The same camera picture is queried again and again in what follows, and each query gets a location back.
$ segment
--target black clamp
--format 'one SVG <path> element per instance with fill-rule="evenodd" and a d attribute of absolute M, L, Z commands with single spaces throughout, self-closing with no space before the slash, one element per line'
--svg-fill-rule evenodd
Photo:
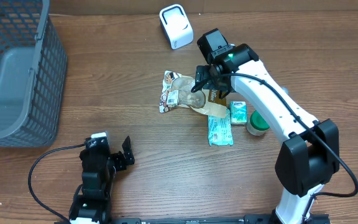
<path fill-rule="evenodd" d="M 237 47 L 228 44 L 218 29 L 205 33 L 198 39 L 197 45 L 208 65 L 197 66 L 196 88 L 192 92 L 202 88 L 219 90 L 220 99 L 225 98 L 230 92 L 234 92 L 230 77 L 221 75 L 236 72 L 240 65 L 251 60 L 259 60 L 259 56 L 247 44 Z"/>
<path fill-rule="evenodd" d="M 131 139 L 128 136 L 121 151 L 111 154 L 107 134 L 85 141 L 86 149 L 81 151 L 82 180 L 74 195 L 69 219 L 90 218 L 92 222 L 106 224 L 111 221 L 112 181 L 116 172 L 126 170 L 135 163 Z"/>

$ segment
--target wooden table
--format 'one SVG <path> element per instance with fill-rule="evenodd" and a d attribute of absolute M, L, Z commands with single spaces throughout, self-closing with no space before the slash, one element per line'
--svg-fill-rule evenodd
<path fill-rule="evenodd" d="M 358 178 L 358 11 L 189 18 L 195 40 L 218 27 L 230 43 L 249 44 L 299 105 L 320 120 L 331 118 L 340 130 L 341 157 Z M 53 23 L 69 58 L 59 134 L 51 148 L 0 149 L 0 223 L 57 220 L 28 191 L 31 165 L 48 150 L 104 130 L 114 152 L 129 135 L 136 158 L 117 175 L 115 217 L 233 217 L 275 208 L 282 192 L 274 171 L 280 146 L 271 131 L 256 138 L 234 126 L 233 146 L 210 147 L 206 116 L 183 108 L 158 112 L 164 71 L 193 76 L 205 64 L 196 41 L 171 50 L 156 15 L 54 17 Z M 81 183 L 80 151 L 52 154 L 33 174 L 39 198 L 64 215 Z M 352 188 L 341 169 L 325 190 Z M 313 211 L 330 214 L 333 223 L 358 223 L 358 195 L 320 197 Z"/>

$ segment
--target wire mesh basket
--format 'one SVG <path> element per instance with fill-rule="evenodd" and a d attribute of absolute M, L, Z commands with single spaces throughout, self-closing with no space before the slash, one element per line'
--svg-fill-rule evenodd
<path fill-rule="evenodd" d="M 0 0 L 0 146 L 51 145 L 67 55 L 49 0 Z"/>

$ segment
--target white device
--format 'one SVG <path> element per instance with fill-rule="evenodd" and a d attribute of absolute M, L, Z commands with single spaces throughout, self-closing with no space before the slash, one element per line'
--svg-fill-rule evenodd
<path fill-rule="evenodd" d="M 80 218 L 76 220 L 70 220 L 70 224 L 99 224 L 99 221 L 92 221 L 92 218 Z"/>
<path fill-rule="evenodd" d="M 239 66 L 237 73 L 255 75 L 274 87 L 284 100 L 290 105 L 291 109 L 298 116 L 302 117 L 302 121 L 309 127 L 314 126 L 313 121 L 317 118 L 306 112 L 298 104 L 296 104 L 273 80 L 267 72 L 261 60 L 249 61 Z M 295 132 L 301 134 L 306 131 L 299 123 L 293 122 L 293 115 L 286 109 L 277 96 L 270 91 L 265 85 L 261 85 L 258 81 L 249 78 L 233 76 L 231 77 L 231 85 L 236 92 L 247 99 L 260 115 L 266 120 L 272 131 L 276 135 L 280 145 L 289 139 L 289 134 Z M 276 207 L 276 215 L 284 224 L 299 224 L 302 222 L 302 215 L 306 209 L 308 200 L 313 193 L 319 192 L 324 185 L 319 184 L 308 191 L 308 193 L 299 197 L 288 192 L 285 188 L 282 193 L 281 201 Z"/>
<path fill-rule="evenodd" d="M 173 4 L 163 8 L 160 11 L 160 22 L 172 49 L 178 49 L 193 41 L 193 29 L 181 5 Z"/>

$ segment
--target tissue packet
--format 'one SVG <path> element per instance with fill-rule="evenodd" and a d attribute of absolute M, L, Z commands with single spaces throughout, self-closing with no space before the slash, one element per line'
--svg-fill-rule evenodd
<path fill-rule="evenodd" d="M 213 144 L 217 146 L 233 145 L 229 109 L 226 109 L 225 118 L 208 116 L 208 141 L 210 146 Z"/>
<path fill-rule="evenodd" d="M 247 105 L 244 101 L 230 102 L 231 124 L 247 123 Z"/>
<path fill-rule="evenodd" d="M 160 113 L 167 113 L 177 107 L 191 108 L 205 115 L 225 118 L 226 99 L 219 99 L 217 90 L 200 90 L 192 93 L 195 79 L 177 72 L 165 71 L 162 80 Z"/>

